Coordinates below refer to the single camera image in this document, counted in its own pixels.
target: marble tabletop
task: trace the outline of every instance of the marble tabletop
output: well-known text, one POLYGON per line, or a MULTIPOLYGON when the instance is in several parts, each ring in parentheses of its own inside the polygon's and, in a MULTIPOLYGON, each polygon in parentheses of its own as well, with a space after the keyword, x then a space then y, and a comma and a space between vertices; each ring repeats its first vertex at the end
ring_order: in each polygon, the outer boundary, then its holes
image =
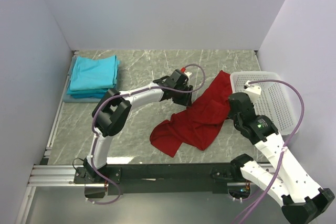
MULTIPOLYGON (((119 65, 119 90, 131 90, 149 84, 153 79, 170 75, 188 63, 201 65, 206 73, 205 85, 193 93, 192 100, 199 97, 210 85, 218 72, 260 70, 252 50, 94 50, 76 52, 92 59, 117 55, 119 65)), ((201 84, 202 73, 195 67, 191 84, 201 84)), ((65 103, 59 116, 49 165, 69 165, 76 157, 84 158, 90 151, 93 133, 91 113, 94 103, 65 103)), ((123 130, 113 139, 109 149, 108 163, 206 163, 230 162, 246 153, 259 162, 267 159, 253 147, 249 140, 234 129, 231 120, 226 120, 215 141, 206 150, 182 144, 174 158, 160 152, 149 141, 152 130, 171 114, 185 107, 171 100, 147 104, 131 111, 123 130)))

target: black cable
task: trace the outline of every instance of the black cable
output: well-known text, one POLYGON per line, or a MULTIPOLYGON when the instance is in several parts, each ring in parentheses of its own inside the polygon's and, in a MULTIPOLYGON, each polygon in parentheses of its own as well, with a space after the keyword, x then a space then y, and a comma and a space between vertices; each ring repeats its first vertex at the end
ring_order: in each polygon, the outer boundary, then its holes
POLYGON ((76 172, 78 173, 78 170, 77 170, 77 168, 75 168, 75 165, 74 165, 74 161, 75 161, 76 159, 79 159, 79 160, 81 160, 82 162, 84 162, 84 159, 79 158, 79 157, 76 157, 76 158, 72 161, 72 166, 73 166, 73 168, 76 170, 76 172))

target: white wall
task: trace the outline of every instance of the white wall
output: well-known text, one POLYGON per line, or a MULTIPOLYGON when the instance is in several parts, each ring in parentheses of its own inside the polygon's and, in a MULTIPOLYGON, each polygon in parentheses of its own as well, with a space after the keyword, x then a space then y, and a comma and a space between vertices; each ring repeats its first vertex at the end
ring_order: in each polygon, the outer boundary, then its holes
POLYGON ((259 49, 284 0, 46 0, 71 49, 259 49))
MULTIPOLYGON (((335 40, 336 0, 286 0, 258 53, 262 70, 279 73, 301 92, 306 113, 291 149, 309 174, 334 193, 335 40)), ((336 202, 319 223, 334 223, 335 212, 336 202)))
POLYGON ((0 222, 14 223, 71 51, 44 0, 0 0, 0 31, 0 222))

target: crumpled red fabric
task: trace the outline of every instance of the crumpled red fabric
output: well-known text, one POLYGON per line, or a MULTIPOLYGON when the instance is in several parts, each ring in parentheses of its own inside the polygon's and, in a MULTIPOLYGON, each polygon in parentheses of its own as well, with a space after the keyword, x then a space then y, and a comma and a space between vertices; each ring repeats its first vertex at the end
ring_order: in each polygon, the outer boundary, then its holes
POLYGON ((161 152, 174 157, 182 143, 207 149, 227 118, 232 94, 230 75, 220 71, 210 86, 186 110, 172 114, 154 128, 150 141, 161 152))

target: white laundry basket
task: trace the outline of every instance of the white laundry basket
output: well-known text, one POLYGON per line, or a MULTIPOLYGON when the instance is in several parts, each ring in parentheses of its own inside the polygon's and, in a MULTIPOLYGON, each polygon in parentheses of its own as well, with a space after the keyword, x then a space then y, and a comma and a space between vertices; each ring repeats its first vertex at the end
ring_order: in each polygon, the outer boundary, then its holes
MULTIPOLYGON (((230 76, 232 91, 242 92, 246 81, 267 79, 281 80, 278 74, 264 71, 234 72, 230 76)), ((282 135, 289 135, 297 124, 293 107, 290 103, 285 85, 276 82, 256 83, 262 92, 255 104, 256 113, 268 116, 282 135)))

